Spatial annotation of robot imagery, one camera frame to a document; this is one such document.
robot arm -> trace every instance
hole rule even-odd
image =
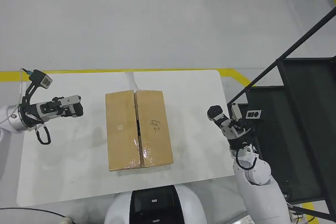
[[[45,73],[34,70],[33,72],[22,69],[31,81],[25,92],[21,103],[16,106],[5,106],[0,110],[0,128],[12,133],[21,133],[26,130],[36,130],[36,135],[41,144],[50,144],[50,135],[45,122],[59,116],[78,117],[83,115],[81,97],[78,95],[70,97],[55,97],[52,101],[31,104],[30,100],[38,87],[48,89],[52,79]],[[38,129],[43,126],[48,142],[42,142]]]
[[[235,159],[233,169],[239,193],[250,217],[256,224],[288,224],[290,216],[285,198],[279,185],[271,176],[267,162],[260,160],[251,144],[240,109],[232,104],[231,119],[223,114],[220,106],[211,106],[209,120],[222,130],[230,144],[230,153]],[[247,119],[260,118],[261,111],[248,111]]]

black cable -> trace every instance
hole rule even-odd
[[[235,153],[235,161],[236,161],[236,164],[240,167],[240,168],[242,168],[243,170],[252,170],[253,168],[254,168],[254,166],[255,166],[255,164],[256,164],[256,160],[257,160],[257,157],[254,159],[254,162],[253,162],[253,165],[252,166],[250,166],[249,168],[245,168],[245,167],[243,167],[243,166],[241,166],[240,165],[240,163],[239,163],[239,160],[237,159],[237,154],[239,153],[239,148],[236,150],[236,153]]]
[[[314,220],[316,217],[314,216],[312,219],[308,220],[308,222],[311,222],[312,220]]]
[[[39,212],[46,212],[46,213],[51,213],[51,214],[55,214],[57,216],[60,216],[62,218],[65,218],[64,215],[56,213],[56,212],[52,212],[52,211],[48,211],[48,210],[43,210],[43,209],[37,209],[37,208],[0,208],[0,210],[9,210],[9,209],[22,209],[22,210],[32,210],[32,211],[39,211]]]
[[[49,130],[47,129],[46,126],[44,126],[44,129],[45,129],[45,132],[46,132],[46,135],[47,135],[47,142],[43,142],[41,140],[41,137],[40,137],[40,133],[37,129],[35,129],[36,131],[36,136],[38,137],[38,140],[41,144],[50,144],[51,143],[51,136],[50,136],[50,133],[49,133]]]

cardboard box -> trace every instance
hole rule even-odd
[[[106,94],[109,170],[173,163],[162,91]]]
[[[133,91],[106,94],[109,170],[141,166]]]

black frame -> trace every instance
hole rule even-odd
[[[289,49],[286,50],[286,52],[284,52],[279,58],[277,58],[268,68],[266,68],[260,75],[257,76],[257,78],[255,78],[254,80],[252,80],[244,89],[242,89],[232,100],[230,100],[227,104],[228,108],[231,106],[231,104],[233,104],[241,95],[243,95],[244,93],[247,93],[248,90],[253,87],[260,79],[262,79],[267,73],[269,73],[273,68],[278,67],[279,72],[281,74],[281,77],[284,81],[284,67],[283,67],[283,60],[286,60],[286,58],[293,52],[295,51],[301,44],[303,44],[308,38],[310,38],[313,34],[315,34],[318,30],[320,30],[321,27],[323,27],[328,21],[330,21],[334,16],[336,16],[336,7],[334,7],[326,16],[324,16],[315,26],[313,26],[305,35],[303,35],[298,41],[296,41]],[[306,60],[336,60],[336,56],[331,57],[331,58],[306,58]],[[291,92],[289,91],[289,89],[286,89],[287,91],[287,95],[291,96]],[[292,112],[295,115],[295,118],[298,121],[298,124],[300,125],[300,128],[303,130],[302,131],[302,135],[303,137],[307,137],[305,129],[302,125],[301,120],[298,119],[299,116],[297,115],[297,108],[295,103],[292,100],[292,97],[288,97],[289,103],[292,107]],[[326,189],[325,184],[323,183],[323,179],[322,179],[322,175],[321,172],[318,168],[316,159],[312,153],[311,150],[311,146],[308,143],[308,141],[304,141],[304,144],[306,146],[308,150],[308,153],[310,154],[310,158],[311,158],[311,164],[314,167],[315,170],[315,174],[317,177],[317,180],[321,186],[322,192],[323,192],[323,196],[324,199],[326,200],[326,204],[328,207],[328,210],[330,212],[330,214],[327,213],[323,213],[323,212],[317,212],[317,211],[313,211],[313,210],[309,210],[309,209],[305,209],[305,208],[300,208],[300,207],[289,207],[289,210],[291,211],[295,211],[298,213],[304,213],[304,214],[308,214],[311,216],[315,216],[315,217],[319,217],[319,218],[323,218],[326,220],[330,220],[333,222],[336,222],[336,212],[333,209],[331,202],[330,202],[330,198],[328,196],[328,192]]]

